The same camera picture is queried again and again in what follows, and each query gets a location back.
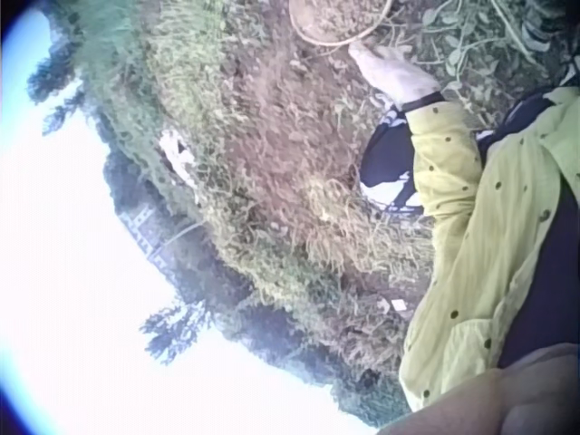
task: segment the white object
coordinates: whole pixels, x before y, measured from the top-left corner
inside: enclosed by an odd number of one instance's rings
[[[570,65],[568,65],[568,71],[567,71],[564,79],[562,79],[562,81],[560,82],[560,86],[562,86],[564,83],[566,83],[567,81],[572,79],[572,77],[574,77],[576,75],[576,71],[580,70],[580,54],[575,56],[575,58],[572,60],[572,62],[570,63]]]
[[[415,102],[441,87],[437,80],[421,68],[404,60],[388,47],[376,47],[375,54],[360,41],[351,43],[348,53],[356,61],[366,81],[384,92],[400,109],[406,102]]]
[[[382,310],[383,314],[387,314],[391,310],[391,305],[389,304],[389,302],[385,298],[381,299],[377,303],[377,306]]]
[[[395,311],[407,311],[407,304],[402,299],[393,299],[391,304]]]
[[[405,188],[405,184],[409,182],[409,177],[410,173],[407,171],[399,177],[398,181],[384,181],[383,183],[379,183],[371,188],[366,186],[364,183],[361,183],[361,192],[375,207],[384,211],[387,207],[392,205],[394,200]],[[413,193],[411,197],[407,199],[405,207],[410,208],[410,210],[413,207],[422,207],[418,192]]]
[[[189,175],[187,165],[195,166],[195,159],[189,148],[179,152],[179,144],[186,143],[181,135],[175,130],[164,130],[159,139],[159,146],[165,152],[165,157],[171,163],[175,173],[194,191],[196,204],[199,198],[196,191],[196,183]]]

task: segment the ground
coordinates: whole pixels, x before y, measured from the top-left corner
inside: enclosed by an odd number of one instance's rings
[[[286,0],[208,4],[211,26],[191,16],[197,2],[160,3],[150,68],[198,159],[191,170],[219,254],[252,279],[260,303],[284,307],[360,373],[395,373],[407,321],[382,300],[413,309],[432,251],[428,219],[387,217],[361,198],[356,169],[381,114],[376,91],[345,47],[296,35]],[[521,5],[502,20],[493,4],[395,3],[372,36],[435,74],[474,130],[548,77],[508,30],[518,31]]]
[[[431,223],[383,215],[361,196],[357,168],[383,107],[346,47],[301,39],[287,0],[120,0],[114,13],[82,3],[93,98],[169,210],[203,222],[204,244],[251,283],[230,309],[283,310],[304,345],[348,367],[356,386],[336,388],[353,394],[344,408],[368,393],[359,415],[384,423],[385,401],[401,395],[393,385],[409,321],[385,307],[402,298],[412,313],[421,300]],[[324,37],[351,35],[328,31],[341,16],[325,15]],[[366,42],[397,47],[434,74],[472,130],[493,128],[559,62],[557,48],[527,52],[521,16],[520,0],[399,0]],[[167,130],[193,163],[167,164]]]

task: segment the evergreen tree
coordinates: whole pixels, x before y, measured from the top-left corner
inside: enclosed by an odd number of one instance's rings
[[[145,350],[162,364],[170,364],[198,339],[198,333],[209,326],[210,320],[204,303],[177,303],[163,308],[140,328],[144,334],[154,334]]]
[[[67,118],[74,115],[77,109],[84,105],[85,94],[82,88],[77,89],[72,98],[67,98],[64,103],[53,109],[53,112],[44,118],[43,135],[58,131]]]
[[[36,72],[28,78],[27,89],[35,104],[57,95],[74,79],[75,50],[75,44],[60,41],[51,47],[49,56],[38,64]]]
[[[135,208],[140,204],[140,168],[118,147],[111,145],[102,175],[111,189],[115,213]]]

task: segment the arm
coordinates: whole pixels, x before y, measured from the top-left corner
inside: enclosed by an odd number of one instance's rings
[[[407,112],[415,148],[415,186],[425,214],[435,219],[434,280],[455,261],[481,178],[479,150],[463,117],[458,104],[442,97]]]
[[[497,435],[505,415],[500,379],[497,370],[483,373],[377,435]]]

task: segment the dirt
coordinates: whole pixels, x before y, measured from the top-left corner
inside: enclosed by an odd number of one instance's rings
[[[322,42],[355,36],[373,25],[386,0],[290,0],[290,13],[298,28]]]
[[[321,55],[292,31],[285,2],[264,11],[271,44],[261,53],[235,51],[233,98],[251,122],[229,142],[232,166],[243,168],[263,210],[280,227],[320,225],[307,195],[312,177],[355,188],[355,168],[371,122],[337,116],[337,104],[360,103],[368,91],[345,50]],[[352,107],[378,119],[373,108]]]

